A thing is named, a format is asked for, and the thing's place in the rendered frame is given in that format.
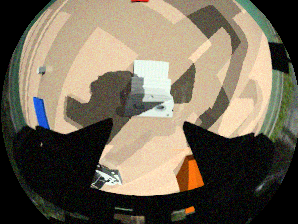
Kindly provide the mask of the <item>blue rectangular plate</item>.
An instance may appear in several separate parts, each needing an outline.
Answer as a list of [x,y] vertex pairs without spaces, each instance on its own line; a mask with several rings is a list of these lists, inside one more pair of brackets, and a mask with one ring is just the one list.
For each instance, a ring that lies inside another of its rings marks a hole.
[[47,113],[45,113],[44,101],[41,97],[33,97],[33,103],[35,103],[36,116],[39,120],[40,127],[49,128]]

